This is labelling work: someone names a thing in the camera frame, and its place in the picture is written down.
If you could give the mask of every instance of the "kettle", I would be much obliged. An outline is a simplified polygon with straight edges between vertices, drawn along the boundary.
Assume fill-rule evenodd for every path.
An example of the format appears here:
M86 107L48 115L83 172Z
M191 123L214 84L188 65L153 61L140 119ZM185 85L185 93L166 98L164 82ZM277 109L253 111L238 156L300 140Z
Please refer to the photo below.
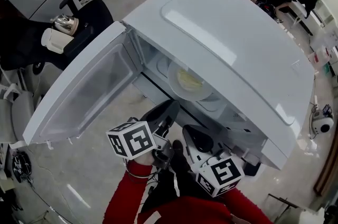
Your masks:
M79 20L72 16L58 15L51 20L54 27L65 34L72 36L78 28Z

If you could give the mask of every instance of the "white floor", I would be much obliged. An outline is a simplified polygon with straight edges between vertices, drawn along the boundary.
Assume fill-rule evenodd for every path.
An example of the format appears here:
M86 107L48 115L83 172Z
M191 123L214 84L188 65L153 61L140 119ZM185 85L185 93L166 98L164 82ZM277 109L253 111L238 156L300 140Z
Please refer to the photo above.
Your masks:
M104 0L114 20L121 20L144 1ZM285 15L283 19L281 29L294 39L305 54L309 54L311 49L307 33L299 25L290 29L292 20L289 16ZM40 77L33 77L28 72L32 80L30 86L39 94L45 94L59 74L60 71L54 66L47 66ZM322 72L316 75L314 93L322 108L325 104L333 105L330 81L330 76ZM140 118L153 106L131 85L90 125L80 139L72 139L73 145L67 141L59 142L53 144L52 151L44 144L25 148L32 161L36 191L74 224L102 223L104 211L125 170L121 159L114 156L105 131L129 117ZM305 207L315 199L313 185L324 165L333 132L317 136L311 141L308 125L310 109L311 105L297 146L283 170L267 167L256 182L243 180L239 185L239 189L271 219L283 207L278 201L268 198L268 193ZM171 139L182 138L181 129L175 125L169 136ZM19 219L28 223L45 210L50 211L26 183L18 184L15 181L15 185L18 200L24 208L24 211L17 213ZM54 212L50 212L48 218L52 223L63 223Z

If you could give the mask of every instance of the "black chair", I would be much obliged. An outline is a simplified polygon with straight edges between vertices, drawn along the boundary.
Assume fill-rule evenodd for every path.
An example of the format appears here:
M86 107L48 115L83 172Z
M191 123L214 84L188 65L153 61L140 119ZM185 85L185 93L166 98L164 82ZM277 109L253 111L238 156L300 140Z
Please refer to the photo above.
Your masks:
M64 70L70 62L102 31L113 23L112 16L102 0L92 0L77 9L73 0L63 0L60 9L69 6L79 19L74 39L57 54L41 45L41 36L51 23L27 20L21 17L0 20L0 65L3 70L25 68L30 64L51 62Z

